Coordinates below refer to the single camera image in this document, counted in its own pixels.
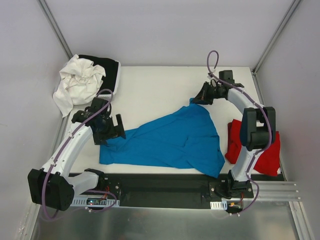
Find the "black robot base mount plate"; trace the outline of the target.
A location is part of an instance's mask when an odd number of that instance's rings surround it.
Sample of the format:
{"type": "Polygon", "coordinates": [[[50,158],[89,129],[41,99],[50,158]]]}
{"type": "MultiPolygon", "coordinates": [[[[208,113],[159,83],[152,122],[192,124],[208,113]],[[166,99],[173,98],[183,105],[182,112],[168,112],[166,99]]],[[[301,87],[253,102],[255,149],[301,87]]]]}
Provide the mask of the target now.
{"type": "Polygon", "coordinates": [[[231,183],[227,174],[218,178],[199,174],[105,174],[101,187],[89,197],[103,196],[117,200],[118,207],[198,209],[211,207],[223,197],[253,199],[249,181],[231,183]]]}

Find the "blue t-shirt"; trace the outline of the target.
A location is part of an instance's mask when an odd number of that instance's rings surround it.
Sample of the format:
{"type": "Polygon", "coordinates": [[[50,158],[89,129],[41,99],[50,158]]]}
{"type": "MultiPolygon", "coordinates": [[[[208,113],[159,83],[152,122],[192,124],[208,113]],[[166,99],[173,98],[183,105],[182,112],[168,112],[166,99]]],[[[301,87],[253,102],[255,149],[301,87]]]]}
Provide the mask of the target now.
{"type": "Polygon", "coordinates": [[[217,178],[225,164],[210,113],[191,103],[100,147],[99,163],[195,169],[217,178]]]}

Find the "red t-shirt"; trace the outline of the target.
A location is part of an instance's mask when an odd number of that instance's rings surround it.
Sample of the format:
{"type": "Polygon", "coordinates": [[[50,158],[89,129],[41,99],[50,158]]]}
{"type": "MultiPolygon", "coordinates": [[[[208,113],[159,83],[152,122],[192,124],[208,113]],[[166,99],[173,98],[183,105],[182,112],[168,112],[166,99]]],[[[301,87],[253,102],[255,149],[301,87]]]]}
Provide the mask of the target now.
{"type": "MultiPolygon", "coordinates": [[[[241,152],[241,123],[241,121],[233,119],[232,122],[227,124],[228,141],[225,158],[230,164],[235,164],[237,162],[241,152]]],[[[261,154],[254,166],[254,170],[260,174],[276,177],[280,168],[280,150],[280,133],[279,131],[276,131],[275,142],[272,143],[271,146],[261,154]]]]}

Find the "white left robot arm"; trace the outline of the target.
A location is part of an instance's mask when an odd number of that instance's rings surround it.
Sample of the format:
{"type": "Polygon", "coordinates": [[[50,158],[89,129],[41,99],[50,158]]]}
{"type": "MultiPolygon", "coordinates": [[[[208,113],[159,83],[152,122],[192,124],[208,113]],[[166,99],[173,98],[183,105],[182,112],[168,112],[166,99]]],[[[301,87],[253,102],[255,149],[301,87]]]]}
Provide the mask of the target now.
{"type": "Polygon", "coordinates": [[[70,176],[70,171],[88,140],[106,146],[110,139],[126,138],[121,115],[117,114],[114,122],[111,109],[109,99],[95,97],[90,106],[73,115],[66,138],[40,169],[31,169],[27,176],[33,203],[65,211],[75,196],[88,191],[99,195],[105,191],[102,171],[87,168],[76,176],[70,176]]]}

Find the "white t-shirt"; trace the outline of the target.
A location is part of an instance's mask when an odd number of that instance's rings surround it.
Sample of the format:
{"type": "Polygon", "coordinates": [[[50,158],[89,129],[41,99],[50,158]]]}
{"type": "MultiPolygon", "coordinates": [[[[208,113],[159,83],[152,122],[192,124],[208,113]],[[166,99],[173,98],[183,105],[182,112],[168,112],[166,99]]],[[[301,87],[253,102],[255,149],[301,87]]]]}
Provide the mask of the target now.
{"type": "Polygon", "coordinates": [[[93,100],[106,76],[105,68],[94,65],[92,60],[75,54],[59,71],[60,83],[53,93],[53,100],[62,117],[69,115],[74,106],[93,100]]]}

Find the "white laundry basket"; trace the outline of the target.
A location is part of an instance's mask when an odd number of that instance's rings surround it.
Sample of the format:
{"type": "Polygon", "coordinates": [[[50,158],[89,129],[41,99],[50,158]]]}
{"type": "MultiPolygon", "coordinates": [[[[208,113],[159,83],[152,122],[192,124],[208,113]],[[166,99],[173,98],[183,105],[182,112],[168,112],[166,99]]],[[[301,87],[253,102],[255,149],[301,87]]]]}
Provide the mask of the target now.
{"type": "Polygon", "coordinates": [[[103,89],[116,92],[121,63],[111,58],[74,55],[59,71],[60,83],[53,94],[56,103],[82,105],[103,89]]]}

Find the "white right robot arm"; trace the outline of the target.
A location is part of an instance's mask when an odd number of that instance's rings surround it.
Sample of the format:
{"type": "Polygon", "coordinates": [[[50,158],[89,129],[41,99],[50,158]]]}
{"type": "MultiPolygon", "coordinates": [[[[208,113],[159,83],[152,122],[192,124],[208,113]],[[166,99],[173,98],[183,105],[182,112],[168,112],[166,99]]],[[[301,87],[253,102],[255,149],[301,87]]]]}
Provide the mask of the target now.
{"type": "Polygon", "coordinates": [[[227,179],[214,188],[217,196],[235,198],[251,188],[251,173],[258,158],[276,139],[276,110],[256,102],[241,83],[236,83],[232,70],[223,70],[216,76],[208,73],[194,104],[212,105],[215,99],[226,99],[242,114],[240,126],[241,150],[227,179]]]}

